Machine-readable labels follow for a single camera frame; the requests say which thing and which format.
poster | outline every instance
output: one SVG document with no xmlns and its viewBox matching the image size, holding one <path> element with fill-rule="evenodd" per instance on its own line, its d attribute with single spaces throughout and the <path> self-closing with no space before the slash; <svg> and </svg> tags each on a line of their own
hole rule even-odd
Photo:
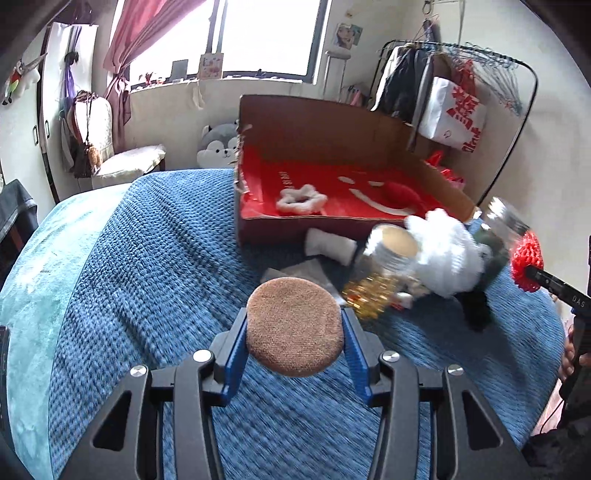
<svg viewBox="0 0 591 480">
<path fill-rule="evenodd" d="M 359 44 L 359 37 L 363 28 L 357 25 L 341 23 L 336 30 L 336 35 L 333 43 L 341 48 L 351 50 L 353 45 Z"/>
<path fill-rule="evenodd" d="M 204 53 L 199 60 L 200 80 L 222 78 L 223 53 Z"/>
</svg>

window sill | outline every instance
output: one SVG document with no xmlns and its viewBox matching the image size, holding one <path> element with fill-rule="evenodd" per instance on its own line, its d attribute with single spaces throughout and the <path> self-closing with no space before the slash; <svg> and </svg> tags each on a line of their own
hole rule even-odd
<svg viewBox="0 0 591 480">
<path fill-rule="evenodd" d="M 253 81 L 256 80 L 257 82 L 283 82 L 283 83 L 305 83 L 302 80 L 294 80 L 294 79 L 283 79 L 283 78 L 257 78 L 257 77 L 224 77 L 221 79 L 207 79 L 207 80 L 199 80 L 199 79 L 189 79 L 189 80 L 183 80 L 182 82 L 165 82 L 165 83 L 153 83 L 150 86 L 142 86 L 142 85 L 132 85 L 132 90 L 131 93 L 135 93 L 135 92 L 142 92 L 143 90 L 152 90 L 154 88 L 160 88 L 160 87 L 167 87 L 167 86 L 171 86 L 171 85 L 186 85 L 188 83 L 197 83 L 197 82 L 205 82 L 205 83 L 209 83 L 209 82 L 231 82 L 231 81 L 236 81 L 236 80 L 248 80 L 248 81 Z"/>
</svg>

red plush toy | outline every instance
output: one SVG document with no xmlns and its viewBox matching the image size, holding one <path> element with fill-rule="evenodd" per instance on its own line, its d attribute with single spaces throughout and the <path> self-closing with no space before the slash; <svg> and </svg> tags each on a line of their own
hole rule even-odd
<svg viewBox="0 0 591 480">
<path fill-rule="evenodd" d="M 535 292 L 540 289 L 540 285 L 525 276 L 528 265 L 544 269 L 540 242 L 532 231 L 528 231 L 511 252 L 511 277 L 521 290 Z"/>
<path fill-rule="evenodd" d="M 425 217 L 427 209 L 423 205 L 419 194 L 411 187 L 395 181 L 387 181 L 384 184 L 384 189 L 392 208 L 405 209 L 410 207 L 415 210 L 415 215 Z"/>
</svg>

cardboard box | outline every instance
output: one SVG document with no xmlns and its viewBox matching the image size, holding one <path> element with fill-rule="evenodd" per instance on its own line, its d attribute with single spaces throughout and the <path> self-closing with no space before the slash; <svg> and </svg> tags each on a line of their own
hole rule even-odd
<svg viewBox="0 0 591 480">
<path fill-rule="evenodd" d="M 260 168 L 277 162 L 393 167 L 435 198 L 448 214 L 465 222 L 475 205 L 435 168 L 405 150 L 410 128 L 398 119 L 342 103 L 278 95 L 245 95 L 240 102 L 239 161 L 236 168 L 236 229 L 241 243 L 301 241 L 308 228 L 363 240 L 378 223 L 403 218 L 339 216 L 245 218 L 241 206 L 249 186 L 243 175 L 245 152 L 256 151 Z"/>
</svg>

bed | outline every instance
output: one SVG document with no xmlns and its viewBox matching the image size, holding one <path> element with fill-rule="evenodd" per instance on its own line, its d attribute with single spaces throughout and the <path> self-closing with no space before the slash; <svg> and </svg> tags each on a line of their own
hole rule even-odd
<svg viewBox="0 0 591 480">
<path fill-rule="evenodd" d="M 12 331 L 8 410 L 15 450 L 37 480 L 58 478 L 86 426 L 130 367 L 176 365 L 229 329 L 268 268 L 304 260 L 301 245 L 236 243 L 230 170 L 154 173 L 57 205 L 0 293 Z M 321 259 L 337 288 L 346 270 Z M 556 381 L 563 330 L 549 296 L 507 271 L 487 291 L 495 320 L 471 330 L 456 300 L 428 296 L 368 325 L 418 365 L 464 366 L 516 444 Z M 174 478 L 170 410 L 165 477 Z M 341 356 L 305 379 L 249 359 L 232 403 L 214 412 L 228 479 L 367 477 L 379 411 L 353 392 Z M 421 409 L 419 479 L 428 477 Z"/>
</svg>

